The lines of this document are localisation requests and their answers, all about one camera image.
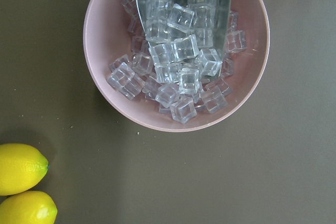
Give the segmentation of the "clear ice cubes pile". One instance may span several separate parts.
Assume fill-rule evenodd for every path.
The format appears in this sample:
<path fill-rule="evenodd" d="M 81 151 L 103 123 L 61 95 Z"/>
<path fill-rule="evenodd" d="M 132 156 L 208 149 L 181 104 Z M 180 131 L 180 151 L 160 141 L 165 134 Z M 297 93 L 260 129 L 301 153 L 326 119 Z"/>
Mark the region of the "clear ice cubes pile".
<path fill-rule="evenodd" d="M 184 7 L 174 0 L 146 0 L 151 18 L 145 34 L 136 0 L 121 0 L 131 17 L 131 53 L 109 64 L 107 83 L 129 100 L 144 94 L 160 113 L 187 123 L 200 112 L 227 106 L 233 73 L 230 54 L 245 49 L 245 34 L 234 30 L 237 13 L 230 10 L 222 59 L 213 45 L 215 7 Z"/>

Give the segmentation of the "pink bowl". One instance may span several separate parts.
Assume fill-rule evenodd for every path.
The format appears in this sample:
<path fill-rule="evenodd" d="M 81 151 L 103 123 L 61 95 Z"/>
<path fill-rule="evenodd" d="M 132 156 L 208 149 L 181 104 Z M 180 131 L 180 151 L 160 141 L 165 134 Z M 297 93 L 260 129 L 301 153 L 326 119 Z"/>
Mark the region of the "pink bowl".
<path fill-rule="evenodd" d="M 263 0 L 231 0 L 231 9 L 239 13 L 238 28 L 246 35 L 247 47 L 232 56 L 235 72 L 227 78 L 233 92 L 228 105 L 216 113 L 199 113 L 187 123 L 174 121 L 158 112 L 158 105 L 144 95 L 129 100 L 106 81 L 108 65 L 131 52 L 131 35 L 127 30 L 130 16 L 121 0 L 91 0 L 83 27 L 83 47 L 88 69 L 104 98 L 121 114 L 135 123 L 164 132 L 190 132 L 204 129 L 226 119 L 251 96 L 267 64 L 270 29 Z"/>

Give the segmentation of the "yellow lemon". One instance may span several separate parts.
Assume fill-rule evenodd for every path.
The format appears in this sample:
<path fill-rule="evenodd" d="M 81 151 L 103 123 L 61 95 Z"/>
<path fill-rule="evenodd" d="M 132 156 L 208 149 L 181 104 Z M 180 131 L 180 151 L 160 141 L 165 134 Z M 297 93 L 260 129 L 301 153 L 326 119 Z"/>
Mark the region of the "yellow lemon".
<path fill-rule="evenodd" d="M 1 145 L 1 195 L 22 193 L 47 174 L 48 159 L 35 147 L 21 143 Z"/>
<path fill-rule="evenodd" d="M 1 223 L 54 223 L 58 209 L 43 191 L 26 191 L 1 203 Z"/>

